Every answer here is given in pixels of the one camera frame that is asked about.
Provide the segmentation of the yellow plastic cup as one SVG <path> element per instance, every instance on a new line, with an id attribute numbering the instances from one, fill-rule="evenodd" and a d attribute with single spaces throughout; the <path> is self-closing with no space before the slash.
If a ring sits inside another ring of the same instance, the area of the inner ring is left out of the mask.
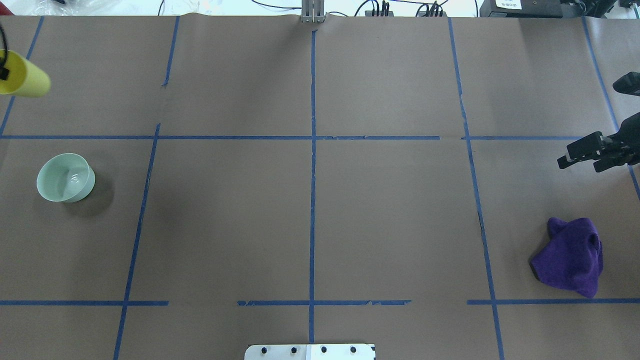
<path id="1" fill-rule="evenodd" d="M 39 98 L 50 91 L 50 76 L 19 53 L 2 51 L 1 66 L 10 70 L 7 80 L 0 80 L 1 95 Z"/>

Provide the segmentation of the black box on desk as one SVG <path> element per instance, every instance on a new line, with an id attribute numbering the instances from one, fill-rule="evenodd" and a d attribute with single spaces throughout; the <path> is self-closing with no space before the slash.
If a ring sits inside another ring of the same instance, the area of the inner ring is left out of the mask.
<path id="1" fill-rule="evenodd" d="M 579 18 L 585 5 L 571 0 L 485 0 L 478 14 L 481 18 Z"/>

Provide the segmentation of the purple crumpled cloth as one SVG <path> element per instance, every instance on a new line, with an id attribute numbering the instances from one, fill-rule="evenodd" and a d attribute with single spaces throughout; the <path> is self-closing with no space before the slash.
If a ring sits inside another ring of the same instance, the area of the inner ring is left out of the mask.
<path id="1" fill-rule="evenodd" d="M 546 229 L 547 243 L 529 260 L 535 278 L 549 287 L 593 299 L 604 270 L 602 242 L 593 221 L 551 217 Z"/>

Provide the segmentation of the pale green ceramic bowl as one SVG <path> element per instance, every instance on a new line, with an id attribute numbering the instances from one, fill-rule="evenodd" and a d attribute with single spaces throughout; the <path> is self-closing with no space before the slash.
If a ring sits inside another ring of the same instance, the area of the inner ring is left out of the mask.
<path id="1" fill-rule="evenodd" d="M 89 162 L 77 153 L 60 153 L 39 170 L 36 188 L 39 195 L 54 203 L 75 203 L 85 199 L 96 184 Z"/>

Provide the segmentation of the grey aluminium frame post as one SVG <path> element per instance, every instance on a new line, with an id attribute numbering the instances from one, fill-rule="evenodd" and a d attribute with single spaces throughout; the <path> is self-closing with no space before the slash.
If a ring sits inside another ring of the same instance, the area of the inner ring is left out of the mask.
<path id="1" fill-rule="evenodd" d="M 304 24 L 320 24 L 326 21 L 324 0 L 302 0 L 301 22 Z"/>

